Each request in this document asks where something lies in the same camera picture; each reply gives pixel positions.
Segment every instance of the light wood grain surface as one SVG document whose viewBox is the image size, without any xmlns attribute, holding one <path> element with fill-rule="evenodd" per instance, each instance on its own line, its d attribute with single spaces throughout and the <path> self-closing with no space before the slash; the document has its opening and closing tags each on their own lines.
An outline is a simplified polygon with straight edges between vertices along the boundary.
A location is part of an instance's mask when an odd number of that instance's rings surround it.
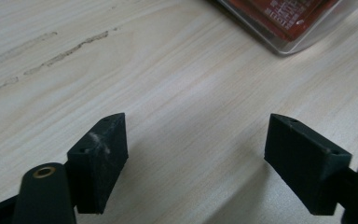
<svg viewBox="0 0 358 224">
<path fill-rule="evenodd" d="M 263 160 L 270 113 L 358 167 L 358 10 L 296 55 L 268 51 L 214 1 L 0 1 L 0 202 L 102 117 L 130 158 L 102 216 L 78 223 L 339 223 Z"/>
</svg>

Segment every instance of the clear plastic case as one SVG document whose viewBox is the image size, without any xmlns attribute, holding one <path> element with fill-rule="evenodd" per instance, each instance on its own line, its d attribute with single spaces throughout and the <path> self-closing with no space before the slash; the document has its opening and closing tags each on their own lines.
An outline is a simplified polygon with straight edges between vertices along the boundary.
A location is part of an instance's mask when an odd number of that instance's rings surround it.
<svg viewBox="0 0 358 224">
<path fill-rule="evenodd" d="M 218 1 L 281 55 L 314 44 L 358 8 L 358 0 Z"/>
</svg>

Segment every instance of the brass grommet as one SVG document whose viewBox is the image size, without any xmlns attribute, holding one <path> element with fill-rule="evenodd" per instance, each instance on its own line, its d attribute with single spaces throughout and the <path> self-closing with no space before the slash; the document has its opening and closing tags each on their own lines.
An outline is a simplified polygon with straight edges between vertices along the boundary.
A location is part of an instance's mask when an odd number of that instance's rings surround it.
<svg viewBox="0 0 358 224">
<path fill-rule="evenodd" d="M 46 176 L 52 175 L 55 172 L 55 168 L 52 166 L 42 167 L 34 172 L 34 178 L 40 179 Z"/>
</svg>

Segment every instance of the scratch on table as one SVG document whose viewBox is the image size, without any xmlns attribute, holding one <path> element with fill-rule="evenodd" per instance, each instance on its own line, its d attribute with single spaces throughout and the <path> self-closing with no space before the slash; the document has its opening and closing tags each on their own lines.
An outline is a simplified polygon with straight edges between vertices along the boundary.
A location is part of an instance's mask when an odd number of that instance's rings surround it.
<svg viewBox="0 0 358 224">
<path fill-rule="evenodd" d="M 57 35 L 57 32 L 51 32 L 48 34 L 43 34 L 35 39 L 29 40 L 13 49 L 10 49 L 2 54 L 0 54 L 0 63 L 3 63 L 11 58 L 17 57 L 21 54 L 23 54 L 24 51 L 26 51 L 27 49 L 32 48 L 33 46 L 35 46 L 36 44 L 45 41 L 49 38 L 52 38 L 53 36 Z"/>
<path fill-rule="evenodd" d="M 2 88 L 4 88 L 5 86 L 12 85 L 12 84 L 15 84 L 17 82 L 19 82 L 18 77 L 11 77 L 11 78 L 7 79 L 3 84 L 0 85 L 0 90 Z"/>
<path fill-rule="evenodd" d="M 90 44 L 92 43 L 93 41 L 96 41 L 96 40 L 100 40 L 100 39 L 103 39 L 105 37 L 108 36 L 108 31 L 105 31 L 101 34 L 98 34 L 98 35 L 95 35 L 93 37 L 90 37 L 90 38 L 87 38 L 85 41 L 81 42 L 80 44 L 76 45 L 74 48 L 72 49 L 68 49 L 67 51 L 55 56 L 54 58 L 44 62 L 44 63 L 41 63 L 39 66 L 35 67 L 35 68 L 32 68 L 26 72 L 24 72 L 24 75 L 26 76 L 30 76 L 36 72 L 38 72 L 40 69 L 42 69 L 43 67 L 47 66 L 47 67 L 50 67 L 52 66 L 53 64 L 63 60 L 64 58 L 66 58 L 67 56 L 75 53 L 77 50 L 81 49 L 81 47 L 83 47 L 83 45 L 85 44 Z"/>
</svg>

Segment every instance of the wooden table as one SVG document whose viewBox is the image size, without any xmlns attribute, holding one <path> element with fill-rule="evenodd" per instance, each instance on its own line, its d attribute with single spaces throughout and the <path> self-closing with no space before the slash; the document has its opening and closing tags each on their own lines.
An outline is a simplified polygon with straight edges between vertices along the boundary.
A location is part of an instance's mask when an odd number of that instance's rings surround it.
<svg viewBox="0 0 358 224">
<path fill-rule="evenodd" d="M 358 10 L 275 56 L 214 1 L 0 1 L 0 202 L 125 112 L 130 158 L 102 216 L 78 223 L 339 223 L 263 160 L 270 113 L 358 167 Z"/>
</svg>

